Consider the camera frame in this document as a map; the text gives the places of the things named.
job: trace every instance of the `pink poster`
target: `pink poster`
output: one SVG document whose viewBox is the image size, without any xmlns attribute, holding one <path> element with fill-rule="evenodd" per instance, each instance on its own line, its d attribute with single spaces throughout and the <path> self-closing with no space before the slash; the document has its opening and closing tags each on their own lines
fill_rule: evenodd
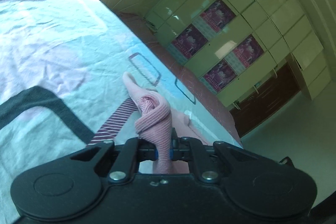
<svg viewBox="0 0 336 224">
<path fill-rule="evenodd" d="M 200 15 L 215 32 L 221 31 L 235 16 L 223 0 L 216 0 Z"/>
<path fill-rule="evenodd" d="M 234 78 L 235 72 L 223 59 L 216 66 L 214 66 L 206 75 L 204 79 L 214 88 L 215 91 L 221 91 L 228 85 Z"/>
<path fill-rule="evenodd" d="M 248 68 L 254 61 L 256 61 L 263 53 L 263 49 L 255 40 L 253 35 L 249 35 L 238 47 L 233 50 L 233 53 L 239 61 Z"/>
<path fill-rule="evenodd" d="M 190 59 L 196 52 L 198 52 L 208 40 L 190 24 L 173 42 L 172 44 L 184 55 L 185 58 Z"/>
</svg>

